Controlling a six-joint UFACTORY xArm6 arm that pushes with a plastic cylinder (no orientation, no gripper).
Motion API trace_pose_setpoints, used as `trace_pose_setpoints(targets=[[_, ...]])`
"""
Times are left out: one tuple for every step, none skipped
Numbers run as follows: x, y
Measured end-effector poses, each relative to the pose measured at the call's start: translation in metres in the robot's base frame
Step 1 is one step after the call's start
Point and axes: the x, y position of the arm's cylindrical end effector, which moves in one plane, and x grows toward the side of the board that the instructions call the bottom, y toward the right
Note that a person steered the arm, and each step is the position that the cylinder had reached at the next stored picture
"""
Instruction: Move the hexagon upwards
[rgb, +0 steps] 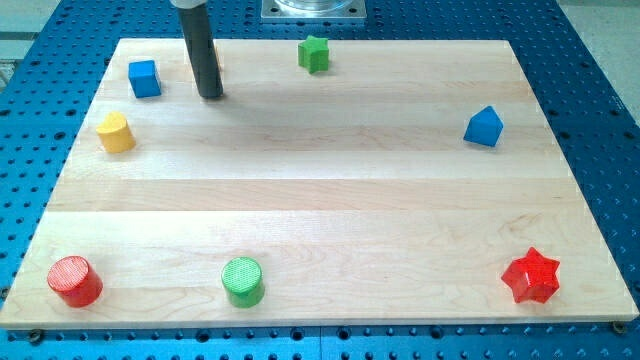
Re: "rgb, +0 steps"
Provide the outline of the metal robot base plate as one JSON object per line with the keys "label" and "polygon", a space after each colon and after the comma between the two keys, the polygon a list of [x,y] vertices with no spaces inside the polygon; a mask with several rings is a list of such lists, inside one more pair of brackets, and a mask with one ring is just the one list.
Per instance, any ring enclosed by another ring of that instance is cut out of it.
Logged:
{"label": "metal robot base plate", "polygon": [[287,21],[364,21],[365,0],[262,0],[261,19]]}

